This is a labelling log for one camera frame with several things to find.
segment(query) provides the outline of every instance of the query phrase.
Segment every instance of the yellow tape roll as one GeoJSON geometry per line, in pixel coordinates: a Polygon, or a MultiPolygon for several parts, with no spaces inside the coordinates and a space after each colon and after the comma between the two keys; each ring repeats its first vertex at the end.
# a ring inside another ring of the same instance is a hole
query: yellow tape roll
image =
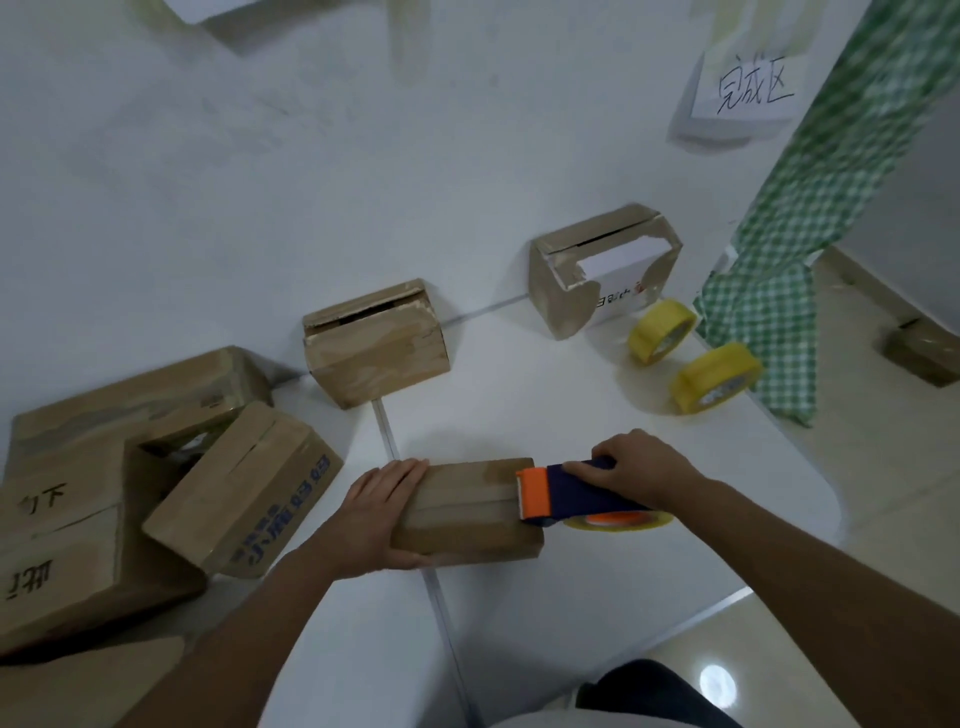
{"type": "Polygon", "coordinates": [[[650,528],[659,528],[673,521],[673,516],[663,511],[636,511],[631,512],[632,518],[609,519],[609,516],[627,517],[627,513],[605,514],[604,516],[577,516],[564,521],[564,525],[580,531],[606,531],[620,533],[622,531],[646,531],[650,528]]]}
{"type": "Polygon", "coordinates": [[[697,314],[679,301],[663,299],[636,322],[627,346],[641,364],[654,364],[680,346],[697,325],[697,314]]]}
{"type": "Polygon", "coordinates": [[[730,342],[687,364],[670,384],[685,415],[711,409],[754,386],[763,365],[743,344],[730,342]]]}

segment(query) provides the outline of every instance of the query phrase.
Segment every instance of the left hand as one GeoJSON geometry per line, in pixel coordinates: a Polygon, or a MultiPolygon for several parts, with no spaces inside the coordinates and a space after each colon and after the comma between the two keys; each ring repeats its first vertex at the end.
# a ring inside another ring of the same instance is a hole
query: left hand
{"type": "Polygon", "coordinates": [[[403,507],[426,473],[427,460],[394,460],[361,475],[343,504],[300,547],[333,579],[381,569],[422,569],[430,559],[390,547],[403,507]]]}

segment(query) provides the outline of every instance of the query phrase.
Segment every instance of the clear packing tape roll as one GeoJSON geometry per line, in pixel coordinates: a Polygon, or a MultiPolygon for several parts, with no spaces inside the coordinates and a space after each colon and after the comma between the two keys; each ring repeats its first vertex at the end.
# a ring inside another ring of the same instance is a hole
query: clear packing tape roll
{"type": "MultiPolygon", "coordinates": [[[[682,303],[656,303],[631,331],[627,344],[643,365],[655,364],[674,351],[697,324],[697,315],[682,303]]],[[[670,394],[685,415],[716,407],[754,386],[763,365],[744,344],[730,342],[691,361],[670,383],[670,394]]]]}

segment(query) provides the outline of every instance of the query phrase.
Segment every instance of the green gingham fabric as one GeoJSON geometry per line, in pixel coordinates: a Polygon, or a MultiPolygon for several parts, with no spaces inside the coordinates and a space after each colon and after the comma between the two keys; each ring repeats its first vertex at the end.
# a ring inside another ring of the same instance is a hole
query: green gingham fabric
{"type": "Polygon", "coordinates": [[[756,393],[809,425],[816,413],[813,280],[960,75],[960,0],[874,0],[733,237],[739,258],[696,301],[714,347],[763,362],[756,393]]]}

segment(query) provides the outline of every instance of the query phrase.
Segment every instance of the small cardboard box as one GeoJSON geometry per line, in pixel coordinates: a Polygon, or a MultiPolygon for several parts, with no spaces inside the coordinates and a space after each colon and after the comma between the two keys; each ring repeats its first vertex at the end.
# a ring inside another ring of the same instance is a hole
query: small cardboard box
{"type": "Polygon", "coordinates": [[[343,409],[450,371],[422,280],[303,317],[310,374],[343,409]]]}
{"type": "Polygon", "coordinates": [[[140,532],[176,478],[117,442],[0,488],[0,654],[202,592],[202,571],[140,532]]]}
{"type": "Polygon", "coordinates": [[[6,728],[107,728],[183,656],[183,637],[118,644],[41,665],[0,667],[6,728]]]}
{"type": "Polygon", "coordinates": [[[892,331],[883,355],[935,387],[960,380],[960,336],[928,319],[916,319],[892,331]]]}
{"type": "Polygon", "coordinates": [[[659,212],[636,203],[530,244],[530,300],[558,339],[653,303],[683,243],[659,212]]]}
{"type": "Polygon", "coordinates": [[[262,576],[343,464],[312,427],[252,402],[143,530],[207,573],[262,576]]]}
{"type": "Polygon", "coordinates": [[[516,472],[530,458],[431,466],[407,504],[392,545],[438,566],[533,559],[543,529],[520,520],[516,472]]]}
{"type": "Polygon", "coordinates": [[[42,469],[57,450],[108,439],[165,455],[256,400],[271,401],[270,385],[242,349],[207,352],[17,415],[5,477],[42,469]]]}

